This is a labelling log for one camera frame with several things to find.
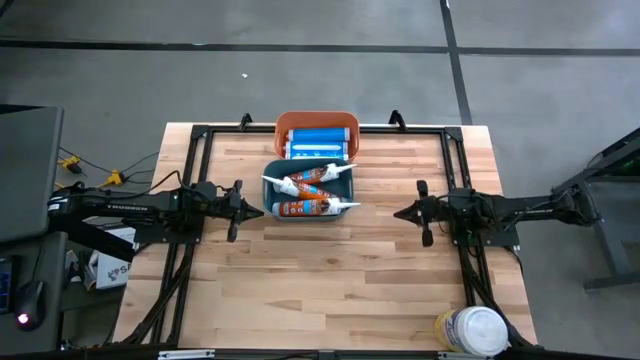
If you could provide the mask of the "teal plastic bin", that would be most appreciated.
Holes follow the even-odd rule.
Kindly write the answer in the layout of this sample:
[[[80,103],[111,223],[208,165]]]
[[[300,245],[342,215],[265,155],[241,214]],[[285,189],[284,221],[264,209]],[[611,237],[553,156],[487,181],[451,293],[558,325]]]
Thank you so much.
[[[323,167],[327,164],[334,163],[336,166],[345,166],[347,162],[338,158],[309,158],[309,159],[289,159],[289,160],[275,160],[269,163],[263,170],[265,176],[272,178],[282,179],[284,176],[288,176],[294,173],[303,172],[313,168]],[[339,177],[328,182],[316,184],[323,190],[326,190],[335,195],[339,195],[346,202],[352,202],[354,200],[353,189],[353,170],[347,169],[339,174]],[[289,196],[285,193],[277,193],[273,187],[273,183],[262,179],[262,203],[264,208],[271,213],[272,206],[277,202],[294,201],[295,197]],[[276,215],[278,220],[285,222],[328,222],[335,221],[343,217],[347,213],[347,209],[344,209],[341,214],[331,216],[321,216],[316,218],[309,217],[281,217]]]

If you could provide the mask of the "white cardboard box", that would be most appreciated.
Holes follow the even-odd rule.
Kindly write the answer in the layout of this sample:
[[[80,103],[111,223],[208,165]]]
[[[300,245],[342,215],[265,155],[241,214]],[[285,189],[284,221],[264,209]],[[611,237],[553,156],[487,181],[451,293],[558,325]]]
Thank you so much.
[[[134,251],[138,245],[134,242],[135,230],[133,228],[119,228],[108,230],[108,233],[127,241]],[[94,250],[89,260],[91,270],[91,288],[106,290],[124,286],[129,278],[131,263],[118,258],[102,254]]]

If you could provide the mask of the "orange plastic bin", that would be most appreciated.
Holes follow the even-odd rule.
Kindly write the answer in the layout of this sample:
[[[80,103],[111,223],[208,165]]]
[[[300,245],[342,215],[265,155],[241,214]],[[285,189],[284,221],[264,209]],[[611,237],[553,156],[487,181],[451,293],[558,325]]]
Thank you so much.
[[[299,128],[348,128],[348,154],[353,160],[359,150],[360,123],[355,115],[345,111],[287,111],[275,123],[274,149],[283,158],[288,132]]]

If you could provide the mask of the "black keyboard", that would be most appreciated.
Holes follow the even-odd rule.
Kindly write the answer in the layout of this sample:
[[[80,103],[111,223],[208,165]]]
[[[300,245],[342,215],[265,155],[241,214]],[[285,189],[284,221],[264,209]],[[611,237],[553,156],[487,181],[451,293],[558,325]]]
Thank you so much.
[[[0,315],[11,311],[12,272],[13,262],[11,258],[0,258]]]

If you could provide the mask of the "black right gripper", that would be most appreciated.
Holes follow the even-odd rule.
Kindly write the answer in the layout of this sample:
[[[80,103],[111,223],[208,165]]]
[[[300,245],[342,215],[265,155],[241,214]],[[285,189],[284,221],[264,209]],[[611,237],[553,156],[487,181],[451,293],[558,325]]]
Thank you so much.
[[[408,207],[396,211],[393,216],[411,223],[418,223],[419,218],[419,225],[422,228],[422,246],[431,247],[434,243],[434,238],[429,224],[433,222],[439,223],[449,218],[448,203],[437,196],[429,195],[428,184],[425,180],[417,182],[417,191],[419,195],[418,202],[415,201]],[[417,212],[418,218],[411,215]]]

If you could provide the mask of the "silver mounting bracket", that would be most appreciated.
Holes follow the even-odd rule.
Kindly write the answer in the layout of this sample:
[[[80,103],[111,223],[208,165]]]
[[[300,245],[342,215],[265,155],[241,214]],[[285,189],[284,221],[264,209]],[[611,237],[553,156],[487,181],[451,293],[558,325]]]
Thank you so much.
[[[157,360],[215,360],[213,349],[188,349],[161,351]]]

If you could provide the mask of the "dark side desk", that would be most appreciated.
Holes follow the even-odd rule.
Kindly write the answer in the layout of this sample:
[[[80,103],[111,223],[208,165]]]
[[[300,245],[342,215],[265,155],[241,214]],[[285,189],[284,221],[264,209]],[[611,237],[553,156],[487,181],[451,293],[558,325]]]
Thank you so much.
[[[13,312],[0,315],[0,356],[47,352],[58,348],[66,240],[65,233],[57,232],[0,248],[0,259],[17,263],[17,271],[13,276],[17,288],[30,282],[42,282],[44,285],[40,296],[44,312],[38,316],[37,328],[20,330]]]

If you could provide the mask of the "yellow Lysol wipes canister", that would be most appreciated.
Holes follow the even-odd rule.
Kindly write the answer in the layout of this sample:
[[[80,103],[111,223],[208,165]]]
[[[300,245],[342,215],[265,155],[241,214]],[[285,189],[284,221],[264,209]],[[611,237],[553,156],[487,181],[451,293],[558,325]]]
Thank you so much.
[[[437,341],[446,349],[481,357],[491,357],[509,344],[505,321],[485,306],[454,309],[440,314],[434,322]]]

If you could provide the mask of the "black metal stand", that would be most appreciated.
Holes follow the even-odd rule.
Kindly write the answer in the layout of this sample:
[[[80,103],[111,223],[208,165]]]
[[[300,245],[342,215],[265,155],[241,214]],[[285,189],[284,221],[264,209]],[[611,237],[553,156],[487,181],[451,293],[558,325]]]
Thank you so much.
[[[609,274],[584,283],[587,291],[640,284],[627,244],[640,245],[640,127],[597,153],[576,175],[556,187],[580,192],[585,213],[603,251]]]

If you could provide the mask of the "black aluminium table frame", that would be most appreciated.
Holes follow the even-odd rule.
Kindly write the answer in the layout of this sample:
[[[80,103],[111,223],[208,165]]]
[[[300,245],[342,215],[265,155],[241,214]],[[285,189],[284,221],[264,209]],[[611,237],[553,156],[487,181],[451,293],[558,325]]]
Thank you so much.
[[[277,159],[275,124],[168,123],[154,181],[182,170],[241,190],[263,205],[261,174]],[[185,299],[181,347],[251,349],[438,350],[433,321],[465,305],[459,252],[440,226],[423,248],[421,229],[393,213],[417,198],[462,184],[501,193],[486,126],[361,125],[353,170],[361,205],[328,222],[285,222],[266,213],[226,242],[228,223],[205,220],[195,246]],[[114,340],[125,340],[159,295],[169,247],[154,244],[134,259]],[[517,260],[488,248],[495,299],[529,341],[536,342]]]

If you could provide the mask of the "black computer mouse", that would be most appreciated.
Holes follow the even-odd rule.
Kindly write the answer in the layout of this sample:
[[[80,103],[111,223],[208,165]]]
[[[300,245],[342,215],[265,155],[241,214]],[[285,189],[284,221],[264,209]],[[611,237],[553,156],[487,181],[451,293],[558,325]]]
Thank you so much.
[[[17,326],[22,331],[38,328],[46,315],[46,283],[32,280],[20,287],[17,295],[14,315]]]

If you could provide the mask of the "blue silicone tube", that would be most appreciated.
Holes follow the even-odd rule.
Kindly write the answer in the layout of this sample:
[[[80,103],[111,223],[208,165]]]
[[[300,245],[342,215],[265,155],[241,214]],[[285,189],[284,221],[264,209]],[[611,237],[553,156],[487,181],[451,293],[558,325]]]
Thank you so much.
[[[294,128],[286,137],[291,142],[349,142],[350,129],[342,128]]]
[[[349,159],[347,142],[287,142],[283,150],[286,159],[315,157]]]

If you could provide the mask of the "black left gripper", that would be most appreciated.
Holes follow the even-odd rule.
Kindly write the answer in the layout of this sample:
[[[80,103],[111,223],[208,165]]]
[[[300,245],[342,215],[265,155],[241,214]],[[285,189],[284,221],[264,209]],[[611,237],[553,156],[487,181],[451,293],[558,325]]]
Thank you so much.
[[[236,180],[231,188],[229,188],[221,202],[223,203],[226,218],[230,221],[227,232],[227,241],[235,242],[239,225],[242,222],[257,219],[264,216],[262,210],[250,205],[240,194],[243,182]],[[247,213],[242,216],[242,203]]]

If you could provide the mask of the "dark grey flat panel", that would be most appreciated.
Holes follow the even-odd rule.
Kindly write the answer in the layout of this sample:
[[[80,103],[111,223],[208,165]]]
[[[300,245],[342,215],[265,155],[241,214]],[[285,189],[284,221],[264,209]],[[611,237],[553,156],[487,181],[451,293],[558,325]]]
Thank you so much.
[[[0,243],[46,231],[63,121],[60,107],[0,105]]]

